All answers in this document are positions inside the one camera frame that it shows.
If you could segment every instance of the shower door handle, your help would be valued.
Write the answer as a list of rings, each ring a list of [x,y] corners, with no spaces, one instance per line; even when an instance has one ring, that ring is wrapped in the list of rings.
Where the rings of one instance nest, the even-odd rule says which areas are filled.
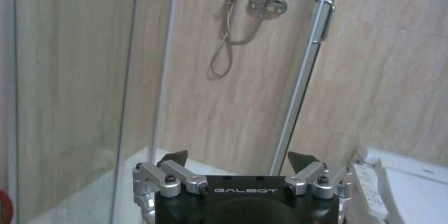
[[[313,40],[314,44],[322,43],[322,41],[326,39],[329,26],[330,26],[330,21],[332,21],[332,18],[334,16],[334,12],[336,12],[336,6],[334,6],[333,2],[330,0],[316,0],[316,2],[321,2],[321,1],[324,1],[324,4],[329,5],[329,10],[328,10],[328,16],[326,16],[326,20],[325,20],[325,24],[324,24],[324,30],[321,31],[320,39]]]

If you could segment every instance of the silver gripper arm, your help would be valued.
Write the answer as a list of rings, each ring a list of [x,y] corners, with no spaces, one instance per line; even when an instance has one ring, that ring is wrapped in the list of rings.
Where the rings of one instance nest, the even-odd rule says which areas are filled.
[[[132,170],[133,202],[140,206],[141,216],[146,223],[153,223],[153,198],[152,193],[160,191],[165,198],[180,194],[180,183],[192,194],[205,195],[208,192],[206,177],[194,174],[172,160],[138,163]]]
[[[344,222],[346,202],[352,196],[352,169],[342,166],[328,170],[326,165],[313,161],[300,172],[285,177],[285,188],[289,196],[294,197],[306,193],[312,185],[312,193],[320,199],[338,197],[338,223]]]
[[[152,193],[160,191],[164,197],[180,194],[180,180],[168,175],[150,162],[138,163],[132,170],[133,202],[140,206],[141,216],[146,223],[153,223]]]
[[[285,177],[285,184],[289,194],[302,195],[306,193],[306,185],[320,176],[326,169],[321,162],[312,162],[296,175]]]
[[[164,161],[160,168],[180,179],[181,183],[185,185],[186,192],[198,195],[206,194],[208,182],[204,175],[190,172],[172,160]]]

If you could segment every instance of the shower mixer valve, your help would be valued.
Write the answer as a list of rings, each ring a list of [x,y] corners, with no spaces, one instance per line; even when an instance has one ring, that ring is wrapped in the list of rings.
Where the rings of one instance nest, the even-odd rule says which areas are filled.
[[[288,4],[285,0],[249,0],[246,11],[262,19],[272,19],[285,13]]]

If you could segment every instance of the metal bracket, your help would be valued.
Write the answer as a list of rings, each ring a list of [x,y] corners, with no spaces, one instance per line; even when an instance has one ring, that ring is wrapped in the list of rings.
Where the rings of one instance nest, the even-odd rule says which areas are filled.
[[[306,193],[306,185],[325,172],[326,166],[313,161],[296,175],[285,178],[288,193],[292,196]]]
[[[206,194],[208,182],[205,176],[193,173],[172,160],[164,161],[160,168],[180,179],[181,183],[185,185],[186,192],[198,195]]]
[[[346,175],[336,187],[336,195],[340,198],[350,198],[353,194],[353,168],[346,166]]]
[[[180,194],[180,180],[162,172],[150,162],[137,164],[132,170],[133,195],[160,191],[161,196],[174,197]]]
[[[346,166],[330,169],[326,176],[321,176],[313,181],[313,195],[320,199],[330,199],[336,193],[334,188],[344,187],[346,173]]]
[[[140,206],[141,217],[145,223],[153,223],[156,219],[154,199],[150,194],[133,195],[133,202]]]

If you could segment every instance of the screw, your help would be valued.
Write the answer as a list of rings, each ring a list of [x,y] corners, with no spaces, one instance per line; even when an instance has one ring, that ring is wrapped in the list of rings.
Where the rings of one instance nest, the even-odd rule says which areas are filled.
[[[321,184],[321,185],[328,185],[328,183],[329,183],[329,179],[328,179],[328,177],[325,177],[325,176],[320,176],[320,177],[317,178],[317,183]]]
[[[208,186],[202,186],[200,192],[201,195],[205,195],[208,193]]]
[[[166,175],[166,176],[165,176],[165,182],[166,182],[166,183],[172,183],[172,182],[174,182],[174,181],[176,181],[176,178],[174,178],[173,175]]]

